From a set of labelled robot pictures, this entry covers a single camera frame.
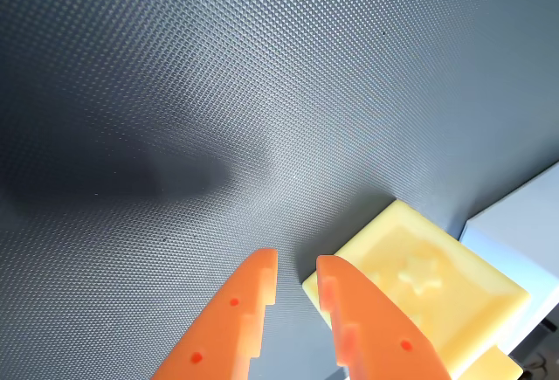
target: gray mat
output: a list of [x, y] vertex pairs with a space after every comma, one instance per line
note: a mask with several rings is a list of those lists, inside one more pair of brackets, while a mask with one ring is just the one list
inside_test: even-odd
[[148, 378], [279, 249], [251, 380], [336, 372], [300, 288], [394, 197], [457, 236], [559, 158], [557, 0], [0, 0], [0, 377]]

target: red dot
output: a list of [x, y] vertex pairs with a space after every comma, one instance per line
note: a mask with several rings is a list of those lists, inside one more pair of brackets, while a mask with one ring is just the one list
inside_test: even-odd
[[193, 364], [198, 364], [202, 361], [202, 354], [200, 354], [199, 352], [195, 352], [194, 354], [192, 354], [192, 356], [190, 357], [190, 361]]
[[413, 345], [411, 345], [411, 342], [404, 339], [403, 341], [400, 342], [400, 345], [402, 346], [402, 349], [404, 351], [411, 351], [413, 349]]

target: gray textured surface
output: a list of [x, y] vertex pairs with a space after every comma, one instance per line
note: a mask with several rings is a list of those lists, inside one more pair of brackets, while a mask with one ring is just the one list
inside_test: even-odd
[[559, 157], [557, 0], [0, 0], [0, 377], [147, 378], [279, 249], [250, 378], [321, 380], [300, 289], [399, 197], [458, 235]]

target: yellow object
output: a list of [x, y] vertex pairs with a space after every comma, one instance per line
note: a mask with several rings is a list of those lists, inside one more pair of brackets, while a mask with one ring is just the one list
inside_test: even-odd
[[497, 347], [478, 358], [459, 380], [517, 380], [522, 369]]
[[[416, 323], [453, 379], [497, 342], [529, 301], [525, 290], [401, 201], [336, 255], [367, 275]], [[316, 273], [303, 289], [320, 312]], [[328, 315], [321, 314], [330, 325]]]

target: yellow foam block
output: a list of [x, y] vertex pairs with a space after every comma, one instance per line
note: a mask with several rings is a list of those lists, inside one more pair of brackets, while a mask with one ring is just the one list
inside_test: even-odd
[[[454, 379], [497, 342], [529, 301], [525, 290], [401, 201], [336, 255], [365, 273], [416, 323]], [[316, 273], [303, 289], [320, 311]]]
[[492, 347], [459, 380], [517, 380], [522, 369], [497, 347]]

